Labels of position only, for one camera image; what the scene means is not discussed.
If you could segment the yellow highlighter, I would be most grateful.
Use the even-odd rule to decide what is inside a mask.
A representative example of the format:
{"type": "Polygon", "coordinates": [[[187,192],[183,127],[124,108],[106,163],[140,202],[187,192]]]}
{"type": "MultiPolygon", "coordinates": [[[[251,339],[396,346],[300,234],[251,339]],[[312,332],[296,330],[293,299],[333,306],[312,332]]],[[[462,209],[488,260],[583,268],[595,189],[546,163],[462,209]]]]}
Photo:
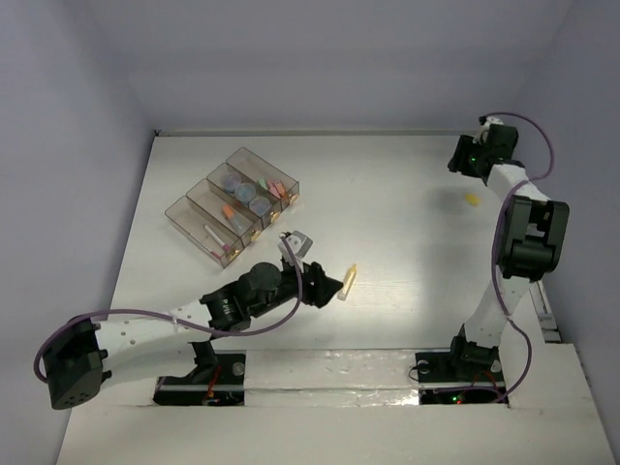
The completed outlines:
{"type": "Polygon", "coordinates": [[[353,287],[353,284],[357,278],[357,265],[354,263],[346,272],[343,279],[343,286],[340,289],[337,298],[341,301],[345,301],[353,287]]]}

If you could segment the yellow eraser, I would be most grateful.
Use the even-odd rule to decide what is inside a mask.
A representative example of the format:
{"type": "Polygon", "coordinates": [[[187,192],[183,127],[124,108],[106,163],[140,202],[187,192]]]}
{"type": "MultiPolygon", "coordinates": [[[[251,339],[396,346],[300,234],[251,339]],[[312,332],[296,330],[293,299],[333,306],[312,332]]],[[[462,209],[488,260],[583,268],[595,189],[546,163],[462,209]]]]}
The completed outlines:
{"type": "Polygon", "coordinates": [[[480,198],[478,196],[476,196],[476,195],[473,195],[473,194],[467,194],[465,196],[465,200],[471,206],[479,206],[480,203],[481,203],[480,198]]]}

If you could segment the grey orange-tipped marker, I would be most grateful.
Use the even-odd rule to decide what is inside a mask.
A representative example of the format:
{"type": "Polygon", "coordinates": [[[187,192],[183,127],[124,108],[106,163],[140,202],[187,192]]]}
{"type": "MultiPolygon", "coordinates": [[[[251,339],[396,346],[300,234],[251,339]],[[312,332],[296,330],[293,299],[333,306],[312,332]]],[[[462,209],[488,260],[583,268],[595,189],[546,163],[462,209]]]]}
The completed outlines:
{"type": "Polygon", "coordinates": [[[237,215],[234,215],[229,219],[234,228],[238,231],[239,234],[242,234],[246,231],[243,222],[237,215]]]}

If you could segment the white pink-capped pen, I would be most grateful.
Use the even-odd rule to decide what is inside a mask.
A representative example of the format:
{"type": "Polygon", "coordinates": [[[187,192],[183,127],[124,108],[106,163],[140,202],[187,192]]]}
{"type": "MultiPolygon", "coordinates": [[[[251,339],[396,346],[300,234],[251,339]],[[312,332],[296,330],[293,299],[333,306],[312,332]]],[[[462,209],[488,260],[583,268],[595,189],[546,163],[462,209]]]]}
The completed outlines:
{"type": "Polygon", "coordinates": [[[218,244],[222,249],[227,248],[226,242],[217,234],[216,231],[212,230],[208,224],[203,226],[204,230],[207,232],[209,236],[213,238],[213,240],[218,244]]]}

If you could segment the pink highlighter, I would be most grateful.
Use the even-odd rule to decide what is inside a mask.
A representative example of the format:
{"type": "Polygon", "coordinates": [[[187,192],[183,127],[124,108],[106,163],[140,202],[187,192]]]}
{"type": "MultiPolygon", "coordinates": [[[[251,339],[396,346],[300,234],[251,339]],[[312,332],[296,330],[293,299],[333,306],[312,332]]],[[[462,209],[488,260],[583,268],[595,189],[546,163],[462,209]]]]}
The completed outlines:
{"type": "Polygon", "coordinates": [[[267,187],[269,192],[278,199],[282,199],[286,196],[286,189],[280,181],[267,181],[267,187]]]}

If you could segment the clear tape roll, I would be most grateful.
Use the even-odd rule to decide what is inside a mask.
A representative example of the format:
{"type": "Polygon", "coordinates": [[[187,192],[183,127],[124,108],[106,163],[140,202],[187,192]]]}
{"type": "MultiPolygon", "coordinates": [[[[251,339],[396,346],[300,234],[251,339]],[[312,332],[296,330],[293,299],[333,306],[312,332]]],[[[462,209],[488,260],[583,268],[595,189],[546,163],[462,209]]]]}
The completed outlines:
{"type": "Polygon", "coordinates": [[[233,193],[241,184],[241,177],[236,172],[228,172],[221,178],[222,188],[229,193],[233,193]]]}

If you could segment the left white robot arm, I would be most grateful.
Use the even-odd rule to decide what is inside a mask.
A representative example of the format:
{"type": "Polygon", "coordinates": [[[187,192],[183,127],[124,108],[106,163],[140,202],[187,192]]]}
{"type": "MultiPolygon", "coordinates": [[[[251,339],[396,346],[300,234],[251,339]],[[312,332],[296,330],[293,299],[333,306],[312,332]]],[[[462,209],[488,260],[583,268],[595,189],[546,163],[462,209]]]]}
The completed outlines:
{"type": "Polygon", "coordinates": [[[208,381],[217,361],[211,343],[257,335],[251,323],[287,302],[322,308],[342,289],[319,263],[257,263],[235,281],[167,313],[116,309],[92,312],[56,329],[35,356],[36,377],[57,411],[92,400],[103,389],[163,376],[208,381]]]}

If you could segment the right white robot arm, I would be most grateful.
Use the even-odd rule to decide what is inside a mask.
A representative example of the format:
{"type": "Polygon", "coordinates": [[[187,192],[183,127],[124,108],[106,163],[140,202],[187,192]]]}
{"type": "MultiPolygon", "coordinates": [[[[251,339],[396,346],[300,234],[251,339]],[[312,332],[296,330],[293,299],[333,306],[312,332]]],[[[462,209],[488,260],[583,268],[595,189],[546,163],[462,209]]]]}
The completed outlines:
{"type": "Polygon", "coordinates": [[[491,245],[491,278],[478,308],[452,339],[446,367],[467,380],[499,360],[499,346],[512,314],[532,285],[560,261],[570,208],[535,185],[514,160],[519,133],[498,113],[480,118],[476,135],[459,138],[448,168],[483,182],[502,202],[491,245]]]}

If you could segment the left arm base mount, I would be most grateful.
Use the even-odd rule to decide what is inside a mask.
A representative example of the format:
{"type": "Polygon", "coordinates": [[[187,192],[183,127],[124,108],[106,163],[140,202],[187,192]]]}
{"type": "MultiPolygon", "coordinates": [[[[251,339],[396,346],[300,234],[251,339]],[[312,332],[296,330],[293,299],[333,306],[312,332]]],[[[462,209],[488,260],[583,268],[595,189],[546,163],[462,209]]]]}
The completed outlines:
{"type": "Polygon", "coordinates": [[[192,344],[195,367],[183,377],[160,377],[153,402],[172,407],[238,407],[245,403],[245,351],[216,351],[211,342],[192,344]]]}

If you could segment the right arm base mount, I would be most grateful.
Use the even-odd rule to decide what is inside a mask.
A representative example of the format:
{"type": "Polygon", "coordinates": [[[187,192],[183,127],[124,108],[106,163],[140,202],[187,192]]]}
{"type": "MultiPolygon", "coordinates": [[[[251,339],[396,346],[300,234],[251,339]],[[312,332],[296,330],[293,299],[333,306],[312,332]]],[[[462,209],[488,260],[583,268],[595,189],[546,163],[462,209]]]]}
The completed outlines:
{"type": "Polygon", "coordinates": [[[498,347],[468,341],[463,330],[448,349],[417,352],[408,376],[418,383],[422,404],[508,402],[498,347]]]}

